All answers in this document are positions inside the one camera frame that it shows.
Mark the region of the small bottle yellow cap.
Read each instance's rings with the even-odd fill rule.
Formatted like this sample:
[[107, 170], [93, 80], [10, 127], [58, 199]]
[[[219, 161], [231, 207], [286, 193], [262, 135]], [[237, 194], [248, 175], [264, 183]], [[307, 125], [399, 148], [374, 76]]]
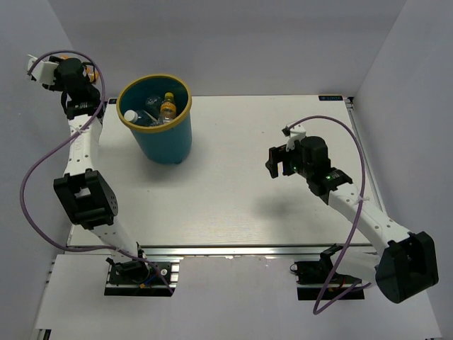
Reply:
[[98, 72], [92, 62], [75, 57], [64, 58], [55, 71], [55, 79], [64, 84], [94, 84], [97, 78]]

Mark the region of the clear square juice bottle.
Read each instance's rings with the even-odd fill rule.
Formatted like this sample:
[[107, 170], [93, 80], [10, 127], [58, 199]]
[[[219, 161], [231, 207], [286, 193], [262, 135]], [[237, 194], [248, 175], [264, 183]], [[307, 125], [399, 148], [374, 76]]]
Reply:
[[159, 124], [159, 121], [145, 110], [127, 110], [123, 117], [127, 122], [142, 127], [153, 127]]

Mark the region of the clear bottle blue label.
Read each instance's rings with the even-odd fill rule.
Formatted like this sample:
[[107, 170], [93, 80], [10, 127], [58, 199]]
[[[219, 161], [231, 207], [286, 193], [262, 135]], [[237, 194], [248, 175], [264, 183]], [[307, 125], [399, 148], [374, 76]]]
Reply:
[[163, 99], [161, 96], [153, 95], [145, 100], [144, 107], [148, 113], [159, 116], [162, 103]]

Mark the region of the orange juice bottle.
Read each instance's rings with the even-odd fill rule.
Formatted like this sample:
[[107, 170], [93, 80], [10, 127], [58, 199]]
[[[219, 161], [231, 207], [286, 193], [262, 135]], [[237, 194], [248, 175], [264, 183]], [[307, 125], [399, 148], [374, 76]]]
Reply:
[[177, 110], [174, 95], [171, 92], [166, 92], [160, 107], [159, 119], [162, 123], [169, 123], [176, 117]]

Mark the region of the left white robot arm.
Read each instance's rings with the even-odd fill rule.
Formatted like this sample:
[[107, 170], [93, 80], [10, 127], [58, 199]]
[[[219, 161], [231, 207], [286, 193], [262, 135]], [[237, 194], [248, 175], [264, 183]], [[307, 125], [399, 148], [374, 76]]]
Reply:
[[73, 225], [78, 225], [110, 247], [112, 259], [124, 263], [139, 255], [139, 245], [117, 219], [117, 198], [103, 178], [98, 163], [99, 139], [103, 129], [105, 103], [87, 73], [88, 62], [77, 58], [51, 57], [51, 91], [66, 100], [71, 141], [64, 174], [53, 188]]

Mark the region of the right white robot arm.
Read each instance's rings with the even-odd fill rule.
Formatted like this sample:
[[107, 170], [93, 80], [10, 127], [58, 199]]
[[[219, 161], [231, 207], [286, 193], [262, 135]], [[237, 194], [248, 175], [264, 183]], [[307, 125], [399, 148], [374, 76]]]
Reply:
[[367, 202], [342, 170], [331, 165], [328, 147], [320, 137], [298, 137], [271, 147], [265, 163], [272, 178], [298, 174], [309, 190], [339, 212], [374, 247], [373, 254], [344, 245], [321, 252], [319, 274], [330, 283], [350, 276], [377, 285], [383, 295], [400, 303], [439, 281], [435, 243], [426, 232], [413, 233]]

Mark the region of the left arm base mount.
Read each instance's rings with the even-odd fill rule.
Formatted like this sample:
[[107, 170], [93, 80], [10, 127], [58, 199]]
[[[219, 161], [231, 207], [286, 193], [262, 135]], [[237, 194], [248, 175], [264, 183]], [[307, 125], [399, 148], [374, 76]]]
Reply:
[[128, 260], [120, 263], [106, 259], [109, 267], [104, 296], [171, 297], [176, 289], [179, 263], [158, 261], [156, 268], [147, 263]]

